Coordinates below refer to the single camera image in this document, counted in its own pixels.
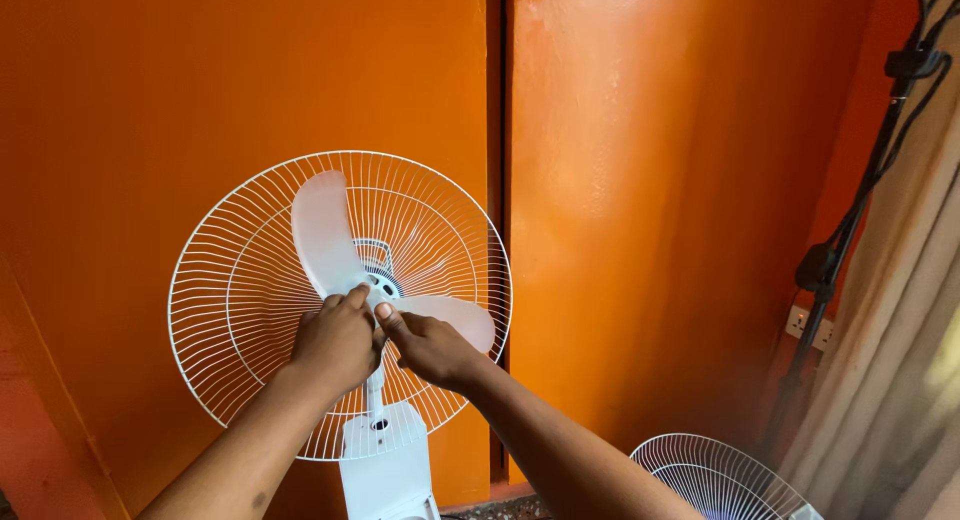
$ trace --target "fan blade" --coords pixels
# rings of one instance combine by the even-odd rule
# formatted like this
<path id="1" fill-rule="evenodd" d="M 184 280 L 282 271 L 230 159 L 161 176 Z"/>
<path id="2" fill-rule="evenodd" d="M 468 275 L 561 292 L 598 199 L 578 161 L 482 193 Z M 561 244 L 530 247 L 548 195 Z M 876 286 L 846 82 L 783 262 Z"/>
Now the fan blade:
<path id="1" fill-rule="evenodd" d="M 483 353 L 494 347 L 497 334 L 494 318 L 482 306 L 439 295 L 401 297 L 390 303 L 399 311 L 429 316 L 449 323 L 470 345 Z"/>
<path id="2" fill-rule="evenodd" d="M 294 196 L 290 221 L 296 255 L 321 298 L 370 281 L 347 219 L 343 173 L 323 171 L 304 182 Z"/>

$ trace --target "white wire fan guard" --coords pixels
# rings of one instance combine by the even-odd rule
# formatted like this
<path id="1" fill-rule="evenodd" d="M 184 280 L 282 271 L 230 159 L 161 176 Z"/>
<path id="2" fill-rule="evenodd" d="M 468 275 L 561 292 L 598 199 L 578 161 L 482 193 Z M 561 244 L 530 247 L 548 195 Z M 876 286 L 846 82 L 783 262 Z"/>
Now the white wire fan guard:
<path id="1" fill-rule="evenodd" d="M 701 435 L 652 437 L 630 457 L 709 520 L 790 518 L 808 504 L 760 462 Z"/>
<path id="2" fill-rule="evenodd" d="M 323 305 L 298 258 L 290 213 L 301 185 L 330 170 L 345 176 L 353 243 L 370 282 L 389 284 L 396 297 L 444 295 L 479 305 L 495 327 L 488 355 L 496 361 L 503 350 L 510 264 L 474 198 L 436 170 L 398 156 L 333 151 L 293 158 L 244 182 L 207 213 L 170 283 L 167 321 L 176 364 L 223 427 L 289 360 L 300 315 Z M 440 428 L 467 400 L 397 367 L 398 357 L 388 342 L 383 403 L 409 403 L 426 428 L 393 436 L 390 442 L 400 446 Z M 366 404 L 363 386 L 343 396 L 297 457 L 349 460 L 342 428 L 365 415 Z"/>

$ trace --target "standing fan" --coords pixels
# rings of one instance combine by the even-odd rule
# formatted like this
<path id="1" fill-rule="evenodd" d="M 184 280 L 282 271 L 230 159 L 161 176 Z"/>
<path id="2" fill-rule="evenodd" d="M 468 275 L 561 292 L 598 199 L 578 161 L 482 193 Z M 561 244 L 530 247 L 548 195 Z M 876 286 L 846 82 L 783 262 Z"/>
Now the standing fan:
<path id="1" fill-rule="evenodd" d="M 666 433 L 630 457 L 709 520 L 823 520 L 776 473 L 715 439 Z"/>
<path id="2" fill-rule="evenodd" d="M 290 359 L 300 315 L 360 282 L 371 307 L 449 322 L 498 360 L 510 265 L 483 209 L 407 158 L 334 151 L 254 176 L 200 221 L 176 263 L 170 342 L 187 387 L 227 427 Z M 429 433 L 467 400 L 397 366 L 388 342 L 366 383 L 323 416 L 298 458 L 341 462 L 350 518 L 437 518 Z"/>

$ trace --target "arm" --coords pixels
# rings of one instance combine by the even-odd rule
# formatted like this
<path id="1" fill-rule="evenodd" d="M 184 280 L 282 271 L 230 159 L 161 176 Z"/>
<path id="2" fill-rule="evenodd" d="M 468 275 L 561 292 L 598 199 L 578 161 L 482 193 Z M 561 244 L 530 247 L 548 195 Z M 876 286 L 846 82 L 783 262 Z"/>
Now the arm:
<path id="1" fill-rule="evenodd" d="M 369 292 L 361 283 L 305 313 L 290 362 L 138 518 L 262 517 L 320 418 L 380 364 Z"/>
<path id="2" fill-rule="evenodd" d="M 557 518 L 700 519 L 629 456 L 544 402 L 450 324 L 376 307 L 403 366 L 465 396 L 486 417 Z"/>

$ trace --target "hand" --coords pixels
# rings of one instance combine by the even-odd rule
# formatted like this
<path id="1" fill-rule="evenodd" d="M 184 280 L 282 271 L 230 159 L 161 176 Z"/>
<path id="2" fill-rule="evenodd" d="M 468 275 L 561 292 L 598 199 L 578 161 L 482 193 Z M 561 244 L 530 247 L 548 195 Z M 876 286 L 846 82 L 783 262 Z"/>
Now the hand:
<path id="1" fill-rule="evenodd" d="M 374 316 L 367 304 L 370 286 L 361 283 L 344 295 L 330 295 L 319 311 L 300 317 L 290 365 L 304 369 L 337 394 L 353 391 L 380 366 L 383 337 L 374 339 Z"/>
<path id="2" fill-rule="evenodd" d="M 450 323 L 408 311 L 399 312 L 390 303 L 376 305 L 380 323 L 376 337 L 387 337 L 400 350 L 397 364 L 448 391 L 464 393 L 474 370 L 492 363 L 457 332 Z"/>

